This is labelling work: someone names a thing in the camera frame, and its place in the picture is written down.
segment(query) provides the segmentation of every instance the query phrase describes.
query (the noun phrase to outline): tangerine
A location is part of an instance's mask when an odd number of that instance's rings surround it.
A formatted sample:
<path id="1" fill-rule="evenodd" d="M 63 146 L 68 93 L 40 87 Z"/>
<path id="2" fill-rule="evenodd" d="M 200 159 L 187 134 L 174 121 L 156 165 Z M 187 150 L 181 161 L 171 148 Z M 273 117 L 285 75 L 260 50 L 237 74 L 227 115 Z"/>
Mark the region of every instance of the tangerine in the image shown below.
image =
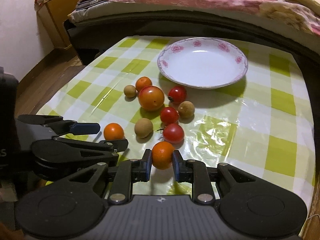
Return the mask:
<path id="1" fill-rule="evenodd" d="M 118 123 L 110 123 L 103 130 L 103 136 L 107 141 L 121 140 L 124 138 L 124 131 Z"/>
<path id="2" fill-rule="evenodd" d="M 152 86 L 152 81 L 148 77 L 141 77 L 136 82 L 136 90 L 138 92 L 140 92 L 141 89 L 143 89 L 145 87 L 149 87 L 149 86 Z"/>
<path id="3" fill-rule="evenodd" d="M 152 165 L 159 170 L 165 170 L 171 166 L 174 147 L 168 142 L 158 142 L 151 150 Z"/>
<path id="4" fill-rule="evenodd" d="M 160 88 L 149 86 L 140 91 L 138 99 L 144 110 L 152 112 L 163 106 L 164 94 Z"/>

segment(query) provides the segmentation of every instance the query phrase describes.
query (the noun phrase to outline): white plate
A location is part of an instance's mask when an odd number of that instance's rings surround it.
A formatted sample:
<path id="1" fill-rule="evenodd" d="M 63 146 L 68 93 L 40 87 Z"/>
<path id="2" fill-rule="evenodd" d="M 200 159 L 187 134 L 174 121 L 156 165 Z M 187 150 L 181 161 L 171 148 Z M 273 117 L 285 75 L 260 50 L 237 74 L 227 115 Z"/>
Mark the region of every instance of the white plate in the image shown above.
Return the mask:
<path id="1" fill-rule="evenodd" d="M 189 38 L 163 49 L 158 57 L 162 75 L 178 84 L 215 89 L 246 74 L 248 61 L 233 44 L 215 38 Z"/>

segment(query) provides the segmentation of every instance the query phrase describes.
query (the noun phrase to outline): cherry tomato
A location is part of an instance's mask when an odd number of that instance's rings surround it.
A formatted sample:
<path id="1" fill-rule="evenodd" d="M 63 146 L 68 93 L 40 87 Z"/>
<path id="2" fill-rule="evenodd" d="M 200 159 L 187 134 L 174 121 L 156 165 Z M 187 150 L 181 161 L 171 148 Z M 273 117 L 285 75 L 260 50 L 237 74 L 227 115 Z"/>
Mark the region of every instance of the cherry tomato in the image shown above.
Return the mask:
<path id="1" fill-rule="evenodd" d="M 178 121 L 179 115 L 173 107 L 165 107 L 160 113 L 160 119 L 164 124 L 175 123 Z"/>
<path id="2" fill-rule="evenodd" d="M 180 104 L 186 100 L 187 91 L 183 86 L 176 86 L 169 91 L 168 98 L 174 104 Z"/>
<path id="3" fill-rule="evenodd" d="M 167 142 L 180 143 L 184 138 L 184 131 L 180 125 L 171 123 L 164 128 L 163 137 Z"/>

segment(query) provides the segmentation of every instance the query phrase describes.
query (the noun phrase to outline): mattress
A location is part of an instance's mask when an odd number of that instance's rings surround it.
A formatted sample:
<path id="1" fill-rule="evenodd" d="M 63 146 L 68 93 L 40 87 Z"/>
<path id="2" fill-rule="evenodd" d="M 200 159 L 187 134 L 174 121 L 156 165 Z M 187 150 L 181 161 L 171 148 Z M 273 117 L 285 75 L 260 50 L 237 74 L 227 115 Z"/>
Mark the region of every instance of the mattress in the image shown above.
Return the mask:
<path id="1" fill-rule="evenodd" d="M 158 5 L 158 4 L 139 4 L 139 3 L 121 3 L 113 1 L 101 1 L 100 3 L 90 6 L 86 9 L 76 10 L 69 15 L 69 19 L 76 26 L 86 26 L 99 24 L 103 20 L 108 19 L 108 16 L 121 15 L 134 12 L 152 12 L 163 10 L 184 10 L 184 11 L 199 11 L 208 14 L 218 15 L 234 20 L 239 20 L 245 23 L 253 24 L 262 27 L 266 30 L 277 33 L 286 38 L 311 49 L 320 55 L 320 38 L 318 36 L 296 30 L 284 24 L 280 20 L 261 18 L 255 15 L 250 15 L 244 12 L 227 11 L 221 9 L 201 9 L 191 7 Z"/>

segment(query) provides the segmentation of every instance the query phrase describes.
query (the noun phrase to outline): table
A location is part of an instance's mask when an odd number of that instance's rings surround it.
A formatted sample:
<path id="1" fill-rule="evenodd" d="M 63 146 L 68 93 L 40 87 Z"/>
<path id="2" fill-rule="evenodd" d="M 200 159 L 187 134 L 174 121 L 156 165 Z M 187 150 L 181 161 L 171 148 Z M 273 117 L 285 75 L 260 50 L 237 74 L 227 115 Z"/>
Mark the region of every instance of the table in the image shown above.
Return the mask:
<path id="1" fill-rule="evenodd" d="M 163 77 L 156 60 L 161 49 L 186 37 L 127 37 L 84 68 L 61 88 L 38 114 L 62 115 L 78 122 L 110 122 L 123 128 L 129 141 L 120 161 L 141 158 L 147 148 L 163 140 L 159 111 L 148 113 L 137 98 L 127 99 L 126 85 L 141 76 L 167 95 L 175 85 Z M 246 76 L 215 90 L 187 88 L 187 100 L 196 107 L 189 122 L 180 121 L 185 140 L 176 145 L 184 159 L 216 167 L 226 162 L 299 195 L 309 210 L 315 183 L 313 118 L 307 88 L 293 56 L 287 52 L 244 41 L 225 39 L 248 58 Z M 134 124 L 149 118 L 154 132 L 137 139 Z M 98 135 L 73 136 L 103 140 Z M 148 183 L 138 182 L 134 194 L 190 194 L 190 184 L 173 182 L 173 171 L 152 167 Z"/>

